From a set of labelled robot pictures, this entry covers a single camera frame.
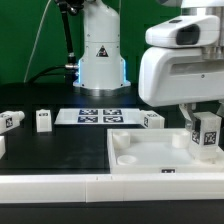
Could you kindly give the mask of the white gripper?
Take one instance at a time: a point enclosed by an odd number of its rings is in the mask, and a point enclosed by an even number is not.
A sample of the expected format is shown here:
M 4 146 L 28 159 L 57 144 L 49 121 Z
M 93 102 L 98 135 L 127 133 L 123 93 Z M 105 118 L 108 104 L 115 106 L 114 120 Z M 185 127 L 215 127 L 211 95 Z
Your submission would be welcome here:
M 140 98 L 153 107 L 179 105 L 185 128 L 195 128 L 196 102 L 220 100 L 224 117 L 224 60 L 203 60 L 201 50 L 149 48 L 139 72 Z

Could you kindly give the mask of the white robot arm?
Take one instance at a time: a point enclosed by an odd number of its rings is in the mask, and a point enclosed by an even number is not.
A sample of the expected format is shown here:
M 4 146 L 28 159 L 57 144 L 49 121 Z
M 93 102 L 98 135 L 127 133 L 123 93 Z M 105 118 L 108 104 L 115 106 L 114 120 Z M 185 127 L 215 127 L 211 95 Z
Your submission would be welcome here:
M 186 125 L 197 129 L 198 102 L 224 99 L 224 0 L 157 0 L 181 14 L 149 28 L 141 58 L 138 94 L 146 104 L 178 105 Z M 120 55 L 119 16 L 102 0 L 84 9 L 84 54 L 74 86 L 111 95 L 130 85 Z

